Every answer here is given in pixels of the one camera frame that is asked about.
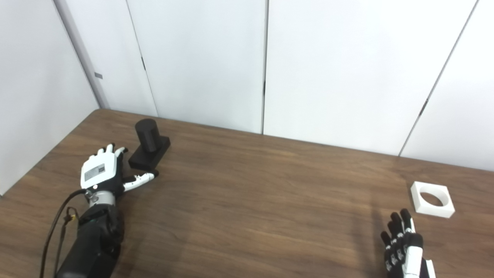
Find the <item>white and black left hand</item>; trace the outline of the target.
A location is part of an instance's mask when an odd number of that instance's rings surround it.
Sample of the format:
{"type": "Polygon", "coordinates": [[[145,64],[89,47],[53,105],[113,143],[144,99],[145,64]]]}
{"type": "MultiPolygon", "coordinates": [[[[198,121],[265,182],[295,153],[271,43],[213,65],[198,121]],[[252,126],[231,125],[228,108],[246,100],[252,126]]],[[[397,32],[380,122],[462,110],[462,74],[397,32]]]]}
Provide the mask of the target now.
{"type": "Polygon", "coordinates": [[[118,197],[159,176],[158,171],[152,170],[124,177],[124,154],[127,151],[125,147],[115,148],[115,144],[108,144],[91,155],[81,168],[81,188],[91,192],[108,191],[118,197]]]}

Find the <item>white and black right hand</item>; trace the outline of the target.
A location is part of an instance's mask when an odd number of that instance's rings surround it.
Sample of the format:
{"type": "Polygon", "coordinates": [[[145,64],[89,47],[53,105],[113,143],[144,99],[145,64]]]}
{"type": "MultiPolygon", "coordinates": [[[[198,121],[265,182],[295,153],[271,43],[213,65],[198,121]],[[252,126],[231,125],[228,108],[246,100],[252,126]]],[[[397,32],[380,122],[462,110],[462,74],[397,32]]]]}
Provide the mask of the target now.
{"type": "Polygon", "coordinates": [[[423,257],[424,240],[416,232],[409,210],[393,212],[390,218],[388,230],[381,232],[386,277],[435,278],[434,264],[423,257]]]}

